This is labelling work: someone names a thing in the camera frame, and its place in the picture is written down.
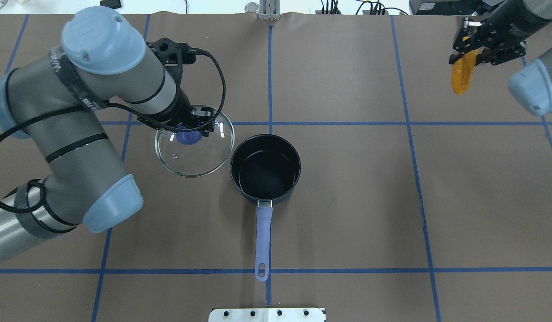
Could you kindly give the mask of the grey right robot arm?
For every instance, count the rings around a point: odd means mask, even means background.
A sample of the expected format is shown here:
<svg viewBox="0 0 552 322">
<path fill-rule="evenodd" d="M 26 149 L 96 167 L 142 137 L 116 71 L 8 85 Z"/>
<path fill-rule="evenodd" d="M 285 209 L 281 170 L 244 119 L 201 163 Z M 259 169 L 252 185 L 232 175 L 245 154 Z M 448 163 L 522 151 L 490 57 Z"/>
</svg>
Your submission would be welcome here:
<svg viewBox="0 0 552 322">
<path fill-rule="evenodd" d="M 488 17 L 462 19 L 449 57 L 450 86 L 464 94 L 480 64 L 497 66 L 527 55 L 530 37 L 552 23 L 552 0 L 505 0 Z M 538 118 L 552 115 L 552 47 L 507 82 L 515 101 Z"/>
</svg>

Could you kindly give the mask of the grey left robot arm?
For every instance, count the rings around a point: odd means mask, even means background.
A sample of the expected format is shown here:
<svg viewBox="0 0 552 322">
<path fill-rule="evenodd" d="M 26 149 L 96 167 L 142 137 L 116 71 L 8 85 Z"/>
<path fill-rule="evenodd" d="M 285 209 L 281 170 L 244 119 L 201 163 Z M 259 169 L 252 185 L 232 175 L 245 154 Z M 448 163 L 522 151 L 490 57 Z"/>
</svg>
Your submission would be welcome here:
<svg viewBox="0 0 552 322">
<path fill-rule="evenodd" d="M 84 225 L 104 232 L 143 198 L 95 112 L 116 107 L 155 130 L 207 136 L 221 108 L 193 106 L 183 66 L 203 49 L 146 42 L 115 9 L 80 10 L 49 53 L 0 77 L 0 143 L 30 138 L 51 174 L 0 199 L 0 263 Z"/>
</svg>

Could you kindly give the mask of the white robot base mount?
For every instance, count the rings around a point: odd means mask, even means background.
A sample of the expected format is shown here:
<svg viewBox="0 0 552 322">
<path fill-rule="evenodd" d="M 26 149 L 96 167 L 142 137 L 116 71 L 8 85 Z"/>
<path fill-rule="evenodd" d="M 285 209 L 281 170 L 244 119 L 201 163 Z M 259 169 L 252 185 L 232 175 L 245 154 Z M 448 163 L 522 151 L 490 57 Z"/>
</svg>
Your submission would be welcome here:
<svg viewBox="0 0 552 322">
<path fill-rule="evenodd" d="M 326 322 L 323 308 L 234 308 L 214 309 L 209 322 Z"/>
</svg>

